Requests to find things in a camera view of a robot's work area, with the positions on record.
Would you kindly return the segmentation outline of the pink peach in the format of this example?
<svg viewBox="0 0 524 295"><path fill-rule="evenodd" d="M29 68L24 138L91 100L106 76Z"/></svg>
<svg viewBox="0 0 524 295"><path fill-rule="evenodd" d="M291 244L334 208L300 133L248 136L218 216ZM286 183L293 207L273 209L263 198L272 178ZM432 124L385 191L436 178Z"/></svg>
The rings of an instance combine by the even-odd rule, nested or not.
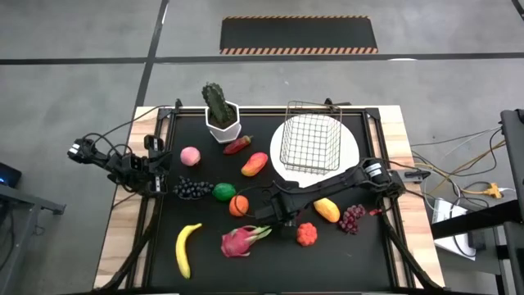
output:
<svg viewBox="0 0 524 295"><path fill-rule="evenodd" d="M195 166L201 160L201 153L196 147L185 147L180 152L180 161L185 166Z"/></svg>

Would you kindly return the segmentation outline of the white box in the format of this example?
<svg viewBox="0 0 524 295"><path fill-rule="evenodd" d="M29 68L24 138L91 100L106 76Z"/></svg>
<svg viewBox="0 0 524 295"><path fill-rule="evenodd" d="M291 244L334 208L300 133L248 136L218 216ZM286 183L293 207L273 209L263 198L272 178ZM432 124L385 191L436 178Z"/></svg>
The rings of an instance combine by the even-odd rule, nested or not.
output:
<svg viewBox="0 0 524 295"><path fill-rule="evenodd" d="M433 224L448 220L453 217L465 215L468 210L456 206L444 199L437 199L433 205L432 220ZM457 234L445 238L435 238L434 244L441 249L465 257L471 261L476 260L477 250L469 246L467 234Z"/></svg>

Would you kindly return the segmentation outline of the black table mat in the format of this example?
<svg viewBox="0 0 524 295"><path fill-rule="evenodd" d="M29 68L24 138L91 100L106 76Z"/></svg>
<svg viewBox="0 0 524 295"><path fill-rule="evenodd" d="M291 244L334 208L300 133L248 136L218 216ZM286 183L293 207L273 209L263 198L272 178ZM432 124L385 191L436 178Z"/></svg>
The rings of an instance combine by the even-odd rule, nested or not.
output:
<svg viewBox="0 0 524 295"><path fill-rule="evenodd" d="M232 184L247 197L251 209L261 208L267 197L259 191L260 186L279 180L279 174L271 161L253 177L244 176L241 169L252 154L269 152L273 134L283 121L282 116L243 117L242 132L253 136L251 145L226 156L202 116L179 117L169 184L176 185L179 176ZM180 161L181 150L189 146L201 153L195 166ZM313 209L303 211L298 222L317 228L315 244L302 247L296 240L282 239L278 231L273 231L251 246L249 256L227 258L220 249L222 236L252 224L253 218L232 216L228 204L213 196L186 201L168 195L161 206L150 284L182 293L361 292L384 291L391 286L391 263L376 216L364 216L357 234L340 231ZM178 269L175 244L186 225L198 223L202 227L187 239L191 278L185 279Z"/></svg>

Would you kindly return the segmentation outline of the grey desk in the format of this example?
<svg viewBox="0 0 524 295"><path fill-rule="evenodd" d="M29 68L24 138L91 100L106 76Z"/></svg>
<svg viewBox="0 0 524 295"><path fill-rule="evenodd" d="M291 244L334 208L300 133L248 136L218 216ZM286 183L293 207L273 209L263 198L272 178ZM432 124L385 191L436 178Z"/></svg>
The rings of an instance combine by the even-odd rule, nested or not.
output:
<svg viewBox="0 0 524 295"><path fill-rule="evenodd" d="M12 290L40 212L62 215L65 208L66 205L0 184L0 229L6 222L10 224L6 235L10 245L4 258L0 241L0 295L8 295Z"/></svg>

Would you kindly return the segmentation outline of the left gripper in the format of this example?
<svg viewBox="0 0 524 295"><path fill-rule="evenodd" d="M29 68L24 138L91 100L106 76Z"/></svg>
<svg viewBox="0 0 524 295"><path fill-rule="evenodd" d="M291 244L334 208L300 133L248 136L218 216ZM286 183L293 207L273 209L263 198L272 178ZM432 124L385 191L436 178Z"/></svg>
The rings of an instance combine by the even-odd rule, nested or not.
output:
<svg viewBox="0 0 524 295"><path fill-rule="evenodd" d="M140 179L154 179L151 190L154 193L167 193L165 176L169 174L172 152L165 150L164 140L158 136L148 134L143 139L144 148L148 151L160 152L156 157L139 157Z"/></svg>

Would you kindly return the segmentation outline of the red yellow mango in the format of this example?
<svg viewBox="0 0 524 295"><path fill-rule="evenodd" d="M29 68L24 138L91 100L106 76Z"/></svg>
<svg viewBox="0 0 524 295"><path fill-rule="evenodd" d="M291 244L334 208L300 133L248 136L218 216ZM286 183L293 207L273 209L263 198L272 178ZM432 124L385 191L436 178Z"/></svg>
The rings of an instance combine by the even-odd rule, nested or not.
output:
<svg viewBox="0 0 524 295"><path fill-rule="evenodd" d="M265 166L269 156L264 152L254 153L247 163L242 167L241 173L246 177L257 175Z"/></svg>

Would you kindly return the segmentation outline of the yellow papaya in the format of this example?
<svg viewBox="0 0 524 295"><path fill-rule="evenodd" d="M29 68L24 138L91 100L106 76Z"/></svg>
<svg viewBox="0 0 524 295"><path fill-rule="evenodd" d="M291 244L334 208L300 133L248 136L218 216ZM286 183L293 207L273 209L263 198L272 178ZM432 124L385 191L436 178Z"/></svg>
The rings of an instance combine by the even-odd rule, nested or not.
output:
<svg viewBox="0 0 524 295"><path fill-rule="evenodd" d="M336 223L341 216L338 206L328 198L314 202L314 209L327 221Z"/></svg>

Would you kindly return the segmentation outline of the yellow power plug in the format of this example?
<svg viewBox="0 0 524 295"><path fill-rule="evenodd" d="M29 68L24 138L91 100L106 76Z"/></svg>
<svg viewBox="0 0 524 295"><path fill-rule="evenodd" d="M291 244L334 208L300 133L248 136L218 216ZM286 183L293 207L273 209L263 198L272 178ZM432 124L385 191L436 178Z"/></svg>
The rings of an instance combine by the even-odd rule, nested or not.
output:
<svg viewBox="0 0 524 295"><path fill-rule="evenodd" d="M497 183L488 183L488 187L482 193L495 199L504 196Z"/></svg>

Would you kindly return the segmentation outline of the green lime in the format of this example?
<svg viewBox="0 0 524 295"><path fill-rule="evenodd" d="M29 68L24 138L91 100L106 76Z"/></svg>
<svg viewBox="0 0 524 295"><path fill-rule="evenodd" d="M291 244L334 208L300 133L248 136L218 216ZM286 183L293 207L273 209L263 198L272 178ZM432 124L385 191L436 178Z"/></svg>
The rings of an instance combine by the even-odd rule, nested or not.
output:
<svg viewBox="0 0 524 295"><path fill-rule="evenodd" d="M218 201L228 202L237 195L237 190L232 184L219 183L214 186L212 194Z"/></svg>

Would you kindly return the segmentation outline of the red chili pepper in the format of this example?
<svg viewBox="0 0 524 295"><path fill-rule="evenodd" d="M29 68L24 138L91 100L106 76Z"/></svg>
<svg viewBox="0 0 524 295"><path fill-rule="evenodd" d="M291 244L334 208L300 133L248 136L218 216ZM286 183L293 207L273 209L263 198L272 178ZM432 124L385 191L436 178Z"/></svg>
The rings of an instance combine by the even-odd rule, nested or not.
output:
<svg viewBox="0 0 524 295"><path fill-rule="evenodd" d="M225 155L232 155L237 152L240 152L243 148L246 148L251 144L251 139L253 138L252 135L244 135L241 138L238 138L231 142L229 145L227 145L224 150L223 154Z"/></svg>

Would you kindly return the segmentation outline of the black hazard striped floor mat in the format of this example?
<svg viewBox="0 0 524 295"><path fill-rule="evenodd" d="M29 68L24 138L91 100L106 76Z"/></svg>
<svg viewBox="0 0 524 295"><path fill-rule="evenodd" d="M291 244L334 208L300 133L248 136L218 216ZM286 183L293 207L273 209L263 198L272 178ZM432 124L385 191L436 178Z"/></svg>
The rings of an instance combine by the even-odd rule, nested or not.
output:
<svg viewBox="0 0 524 295"><path fill-rule="evenodd" d="M221 55L358 55L378 53L368 16L227 16Z"/></svg>

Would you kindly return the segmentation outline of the red grape bunch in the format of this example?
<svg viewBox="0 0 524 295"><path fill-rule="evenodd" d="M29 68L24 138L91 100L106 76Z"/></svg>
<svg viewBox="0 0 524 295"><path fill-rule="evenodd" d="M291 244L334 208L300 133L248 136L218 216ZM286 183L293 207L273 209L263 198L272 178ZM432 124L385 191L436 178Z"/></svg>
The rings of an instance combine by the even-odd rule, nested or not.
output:
<svg viewBox="0 0 524 295"><path fill-rule="evenodd" d="M357 234L359 232L358 221L366 214L365 208L359 205L349 206L339 220L341 230L347 234Z"/></svg>

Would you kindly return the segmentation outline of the black grape bunch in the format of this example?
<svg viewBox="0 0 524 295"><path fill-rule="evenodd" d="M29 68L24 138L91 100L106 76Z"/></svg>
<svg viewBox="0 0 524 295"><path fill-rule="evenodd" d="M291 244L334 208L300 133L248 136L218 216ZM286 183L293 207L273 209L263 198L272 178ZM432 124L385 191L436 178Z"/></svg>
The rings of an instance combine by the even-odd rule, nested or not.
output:
<svg viewBox="0 0 524 295"><path fill-rule="evenodd" d="M214 185L204 181L193 181L189 178L179 176L178 183L173 188L176 197L183 200L198 200L209 195Z"/></svg>

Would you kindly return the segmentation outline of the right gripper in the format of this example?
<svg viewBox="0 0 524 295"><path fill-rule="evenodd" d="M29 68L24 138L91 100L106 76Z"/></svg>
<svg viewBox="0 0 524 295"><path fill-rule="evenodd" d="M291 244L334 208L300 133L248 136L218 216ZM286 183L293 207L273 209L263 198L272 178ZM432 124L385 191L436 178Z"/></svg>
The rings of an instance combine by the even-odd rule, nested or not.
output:
<svg viewBox="0 0 524 295"><path fill-rule="evenodd" d="M311 202L315 200L315 187L300 188L297 182L291 182L285 188L276 182L260 187L263 194L268 194L266 205L255 210L255 219L261 224L281 224L280 237L295 240L298 230L296 218Z"/></svg>

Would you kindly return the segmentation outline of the green cucumber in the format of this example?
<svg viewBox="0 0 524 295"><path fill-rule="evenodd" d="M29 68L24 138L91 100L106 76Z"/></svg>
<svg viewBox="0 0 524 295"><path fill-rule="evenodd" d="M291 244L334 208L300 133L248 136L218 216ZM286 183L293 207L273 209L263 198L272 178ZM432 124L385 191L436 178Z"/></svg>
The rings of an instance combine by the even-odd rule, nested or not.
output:
<svg viewBox="0 0 524 295"><path fill-rule="evenodd" d="M236 113L226 103L222 88L216 83L207 83L201 93L210 109L211 122L221 129L228 128L236 120Z"/></svg>

